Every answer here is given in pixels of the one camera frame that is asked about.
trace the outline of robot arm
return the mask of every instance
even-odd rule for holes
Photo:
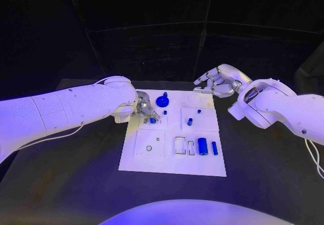
[[[195,92],[211,93],[221,98],[238,92],[238,101],[228,109],[238,120],[247,117],[264,129],[280,121],[297,136],[324,145],[323,96],[299,96],[287,85],[273,79],[252,81],[228,64],[206,72],[195,84],[205,80],[206,88],[198,87]]]
[[[126,77],[44,95],[0,101],[0,162],[29,142],[113,115],[116,122],[136,114],[160,119],[146,92]]]

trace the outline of table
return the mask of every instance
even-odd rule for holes
[[[58,90],[93,82],[64,79]],[[195,87],[189,82],[133,85],[157,90]],[[108,117],[75,135],[19,152],[0,183],[0,221],[98,224],[143,204],[204,199],[245,206],[296,224],[324,224],[324,180],[304,139],[280,122],[264,130],[248,119],[237,121],[228,113],[237,97],[215,97],[228,177],[119,171],[127,123],[116,124]]]

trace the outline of white platform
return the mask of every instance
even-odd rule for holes
[[[144,117],[132,118],[119,170],[227,177],[212,95],[178,90],[142,91],[150,95],[152,106],[162,120],[152,124],[150,119],[144,123]],[[160,108],[156,99],[165,92],[168,92],[170,104]],[[189,118],[193,118],[192,126],[188,126]],[[178,145],[176,137],[185,137],[185,142],[179,142]],[[198,139],[201,137],[208,140],[209,154],[206,156],[199,155]],[[189,141],[195,142],[195,155],[189,154]],[[216,142],[218,146],[216,156],[212,142]]]

